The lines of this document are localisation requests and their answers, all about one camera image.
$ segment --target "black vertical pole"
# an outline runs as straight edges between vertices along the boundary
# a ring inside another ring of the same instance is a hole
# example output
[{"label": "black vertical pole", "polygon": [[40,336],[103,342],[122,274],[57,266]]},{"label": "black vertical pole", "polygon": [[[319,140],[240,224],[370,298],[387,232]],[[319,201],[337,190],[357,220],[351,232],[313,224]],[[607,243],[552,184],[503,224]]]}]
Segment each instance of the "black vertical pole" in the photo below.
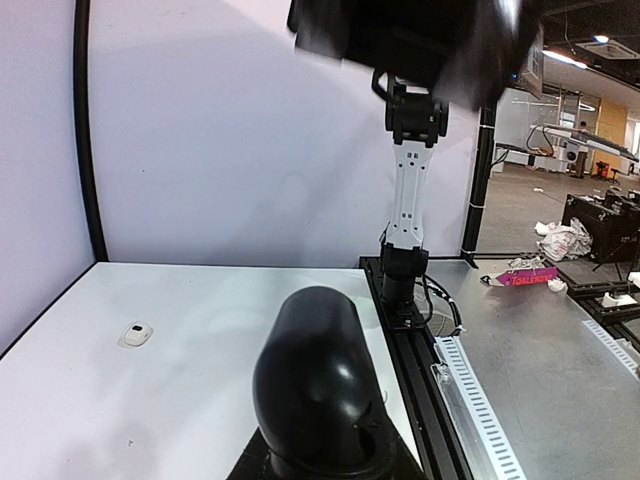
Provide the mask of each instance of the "black vertical pole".
[{"label": "black vertical pole", "polygon": [[483,107],[480,111],[480,130],[478,132],[478,148],[476,150],[476,164],[473,171],[473,183],[471,185],[471,197],[467,223],[462,239],[460,256],[472,267],[477,268],[473,257],[478,245],[482,212],[487,197],[489,174],[493,159],[494,134],[496,127],[497,103]]},{"label": "black vertical pole", "polygon": [[80,185],[93,255],[96,262],[108,262],[93,171],[89,129],[89,7],[90,0],[76,0],[73,28],[73,109]]}]

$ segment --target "white tabletop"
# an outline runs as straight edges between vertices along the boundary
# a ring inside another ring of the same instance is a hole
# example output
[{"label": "white tabletop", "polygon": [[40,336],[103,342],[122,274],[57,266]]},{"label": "white tabletop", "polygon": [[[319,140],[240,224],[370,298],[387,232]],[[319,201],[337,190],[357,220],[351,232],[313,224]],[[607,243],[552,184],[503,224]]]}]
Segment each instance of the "white tabletop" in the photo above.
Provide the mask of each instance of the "white tabletop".
[{"label": "white tabletop", "polygon": [[[226,478],[257,427],[258,354],[285,298],[311,285],[355,302],[417,458],[362,271],[98,264],[0,361],[0,478]],[[123,348],[134,321],[154,334]]]}]

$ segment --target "white backdrop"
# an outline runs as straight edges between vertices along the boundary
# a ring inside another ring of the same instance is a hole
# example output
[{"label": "white backdrop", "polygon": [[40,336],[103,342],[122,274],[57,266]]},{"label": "white backdrop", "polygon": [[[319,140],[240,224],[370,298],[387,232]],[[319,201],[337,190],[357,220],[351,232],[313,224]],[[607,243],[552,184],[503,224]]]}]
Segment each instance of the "white backdrop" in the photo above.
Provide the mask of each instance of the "white backdrop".
[{"label": "white backdrop", "polygon": [[[94,159],[112,260],[353,266],[394,182],[370,72],[294,54],[289,0],[92,4]],[[457,255],[477,117],[453,108],[426,246]]]},{"label": "white backdrop", "polygon": [[75,154],[73,0],[0,2],[0,352],[93,261]]}]

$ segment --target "ceiling light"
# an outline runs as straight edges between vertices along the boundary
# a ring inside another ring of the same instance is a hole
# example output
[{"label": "ceiling light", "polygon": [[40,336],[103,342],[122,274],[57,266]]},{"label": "ceiling light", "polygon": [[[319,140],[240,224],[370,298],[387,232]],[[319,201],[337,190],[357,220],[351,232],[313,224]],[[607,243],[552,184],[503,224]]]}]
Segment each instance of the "ceiling light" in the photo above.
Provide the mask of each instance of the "ceiling light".
[{"label": "ceiling light", "polygon": [[585,110],[587,112],[595,112],[596,109],[591,105],[587,105],[585,103],[580,102],[580,110]]},{"label": "ceiling light", "polygon": [[586,63],[578,62],[578,61],[574,60],[573,58],[567,57],[566,55],[562,55],[561,53],[553,52],[551,50],[544,50],[542,53],[544,53],[547,57],[551,57],[554,60],[558,60],[559,62],[568,63],[569,65],[573,65],[573,66],[578,67],[578,68],[580,68],[582,70],[586,70],[587,69],[587,64]]}]

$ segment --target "person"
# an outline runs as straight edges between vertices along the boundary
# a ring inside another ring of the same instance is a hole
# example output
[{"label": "person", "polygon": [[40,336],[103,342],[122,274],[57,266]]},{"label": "person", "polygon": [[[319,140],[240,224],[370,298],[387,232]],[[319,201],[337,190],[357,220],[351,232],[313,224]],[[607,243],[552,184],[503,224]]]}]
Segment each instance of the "person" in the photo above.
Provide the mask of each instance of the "person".
[{"label": "person", "polygon": [[[580,130],[587,130],[587,122],[585,122],[584,120],[580,122]],[[580,149],[580,151],[578,152],[578,158],[576,160],[576,171],[573,175],[571,175],[573,178],[584,178],[584,164],[587,161],[588,153],[588,150],[585,150],[583,152],[582,149]]]}]

